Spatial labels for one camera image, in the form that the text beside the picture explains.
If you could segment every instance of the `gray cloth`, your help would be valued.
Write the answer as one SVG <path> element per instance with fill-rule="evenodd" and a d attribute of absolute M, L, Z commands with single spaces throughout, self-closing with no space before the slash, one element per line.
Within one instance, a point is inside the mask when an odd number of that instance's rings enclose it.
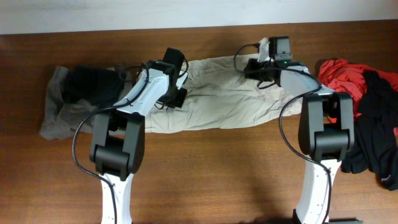
<path fill-rule="evenodd" d="M 253 57 L 258 55 L 242 55 L 238 57 L 237 65 L 243 68 L 248 59 Z M 57 67 L 47 88 L 45 119 L 40 134 L 48 140 L 73 136 L 84 116 L 94 110 L 84 100 L 75 105 L 63 103 L 61 83 L 67 73 L 66 68 Z M 243 74 L 234 70 L 233 57 L 191 61 L 188 80 L 183 86 L 188 94 L 182 108 L 158 110 L 153 107 L 146 116 L 145 132 L 246 128 L 277 118 L 292 95 L 277 85 L 265 90 L 258 89 L 256 85 L 257 81 L 246 80 Z M 126 84 L 120 97 L 130 89 L 131 86 Z M 284 114 L 290 116 L 300 111 L 301 104 L 296 102 Z M 82 131 L 90 133 L 92 123 L 92 120 L 89 121 Z"/>

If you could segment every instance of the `white wall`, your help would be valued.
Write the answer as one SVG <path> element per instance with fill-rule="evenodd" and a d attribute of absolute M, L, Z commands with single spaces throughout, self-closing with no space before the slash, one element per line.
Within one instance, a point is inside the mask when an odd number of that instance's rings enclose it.
<path fill-rule="evenodd" d="M 0 34 L 398 19 L 398 0 L 0 0 Z"/>

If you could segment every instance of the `black cloth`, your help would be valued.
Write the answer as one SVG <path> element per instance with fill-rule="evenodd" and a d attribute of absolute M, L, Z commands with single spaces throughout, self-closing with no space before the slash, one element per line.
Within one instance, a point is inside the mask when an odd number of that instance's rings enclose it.
<path fill-rule="evenodd" d="M 62 98 L 65 103 L 85 99 L 93 106 L 110 106 L 117 102 L 123 87 L 117 72 L 79 65 L 65 78 Z"/>
<path fill-rule="evenodd" d="M 355 144 L 342 163 L 343 172 L 360 173 L 369 169 L 381 184 L 398 189 L 398 147 L 394 128 L 398 127 L 398 92 L 375 71 L 363 76 L 367 92 L 359 102 L 354 124 Z"/>

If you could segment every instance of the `white cloth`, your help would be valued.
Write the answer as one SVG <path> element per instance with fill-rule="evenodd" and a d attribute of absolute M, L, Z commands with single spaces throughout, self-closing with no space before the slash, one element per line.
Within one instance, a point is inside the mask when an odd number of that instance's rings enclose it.
<path fill-rule="evenodd" d="M 244 68 L 254 55 L 242 55 L 237 65 Z M 87 101 L 66 104 L 62 100 L 62 82 L 67 68 L 57 67 L 49 81 L 45 99 L 45 118 L 40 134 L 48 139 L 73 136 L 80 121 L 95 107 Z M 233 67 L 233 57 L 208 58 L 189 62 L 188 90 L 182 108 L 158 110 L 146 117 L 147 133 L 176 133 L 183 130 L 210 128 L 246 128 L 265 123 L 279 116 L 280 110 L 292 95 L 274 85 L 265 90 L 257 88 L 256 80 L 247 80 Z M 121 98 L 131 89 L 126 84 Z M 291 104 L 284 115 L 299 114 L 301 104 Z M 93 120 L 83 126 L 83 132 L 92 132 Z"/>

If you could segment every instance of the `wooden table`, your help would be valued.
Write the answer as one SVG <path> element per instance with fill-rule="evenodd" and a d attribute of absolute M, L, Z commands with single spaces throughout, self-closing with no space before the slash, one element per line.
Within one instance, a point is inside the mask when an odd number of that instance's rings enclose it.
<path fill-rule="evenodd" d="M 330 58 L 398 71 L 398 21 L 279 24 L 200 29 L 121 30 L 0 36 L 0 223 L 99 223 L 100 182 L 80 172 L 71 140 L 38 135 L 56 65 L 107 67 L 161 58 L 167 47 L 189 60 L 233 55 L 265 36 L 289 35 L 296 60 L 311 72 Z M 298 116 L 284 120 L 297 144 Z M 91 136 L 78 157 L 88 160 Z M 131 212 L 138 223 L 248 223 L 290 217 L 302 191 L 304 161 L 284 144 L 277 121 L 245 129 L 147 134 L 134 176 Z M 398 195 L 370 172 L 339 172 L 330 216 L 396 223 Z"/>

